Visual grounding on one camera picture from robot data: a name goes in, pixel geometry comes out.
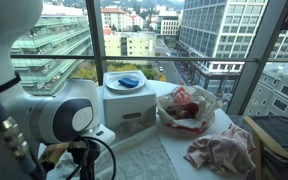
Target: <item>chair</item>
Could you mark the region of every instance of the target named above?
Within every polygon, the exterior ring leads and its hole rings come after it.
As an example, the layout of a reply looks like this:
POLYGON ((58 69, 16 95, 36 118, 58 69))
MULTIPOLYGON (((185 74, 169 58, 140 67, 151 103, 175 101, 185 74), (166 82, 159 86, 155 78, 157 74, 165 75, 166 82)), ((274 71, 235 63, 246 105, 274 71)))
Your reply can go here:
POLYGON ((256 152, 256 180, 288 179, 288 118, 283 116, 245 116, 252 130, 256 152))

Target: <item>blue object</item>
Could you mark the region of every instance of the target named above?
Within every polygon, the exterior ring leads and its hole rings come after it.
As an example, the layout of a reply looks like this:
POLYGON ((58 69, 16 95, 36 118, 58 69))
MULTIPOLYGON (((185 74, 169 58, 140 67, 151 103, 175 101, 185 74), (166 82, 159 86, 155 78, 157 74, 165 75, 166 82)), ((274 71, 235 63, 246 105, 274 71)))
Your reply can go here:
POLYGON ((138 85, 138 83, 139 83, 139 81, 137 81, 137 80, 132 80, 132 79, 126 78, 126 77, 118 80, 118 82, 119 82, 120 84, 122 84, 123 86, 128 87, 128 88, 134 88, 134 87, 136 87, 136 86, 138 85))

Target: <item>clear plastic bag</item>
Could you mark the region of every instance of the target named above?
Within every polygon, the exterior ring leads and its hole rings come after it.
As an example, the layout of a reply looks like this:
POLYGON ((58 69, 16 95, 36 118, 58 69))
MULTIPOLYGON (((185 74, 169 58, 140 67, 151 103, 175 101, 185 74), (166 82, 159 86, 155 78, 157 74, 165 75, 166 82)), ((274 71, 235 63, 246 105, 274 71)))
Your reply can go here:
POLYGON ((179 86, 157 97, 157 113, 163 123, 188 134, 200 134, 212 125, 221 101, 200 86, 179 86))

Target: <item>wooden chair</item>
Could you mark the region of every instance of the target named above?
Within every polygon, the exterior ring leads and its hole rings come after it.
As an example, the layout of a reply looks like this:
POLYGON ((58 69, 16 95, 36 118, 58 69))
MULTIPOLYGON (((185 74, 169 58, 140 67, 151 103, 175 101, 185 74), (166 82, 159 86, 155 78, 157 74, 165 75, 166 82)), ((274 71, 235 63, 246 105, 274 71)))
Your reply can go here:
POLYGON ((253 155, 255 161, 256 180, 277 179, 272 173, 272 165, 268 166, 267 159, 264 154, 270 152, 288 162, 288 152, 275 141, 267 132, 265 132, 252 118, 244 117, 244 122, 250 126, 253 131, 253 142, 256 151, 253 155))

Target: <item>white container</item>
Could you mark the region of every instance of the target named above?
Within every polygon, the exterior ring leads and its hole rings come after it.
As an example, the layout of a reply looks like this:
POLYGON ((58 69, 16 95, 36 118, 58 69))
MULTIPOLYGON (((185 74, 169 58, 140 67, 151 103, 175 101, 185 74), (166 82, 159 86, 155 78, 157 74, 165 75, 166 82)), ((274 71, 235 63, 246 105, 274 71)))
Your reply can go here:
POLYGON ((105 126, 110 129, 140 124, 149 127, 156 120, 156 93, 140 70, 104 73, 103 106, 105 126), (127 88, 118 80, 138 80, 135 88, 127 88))

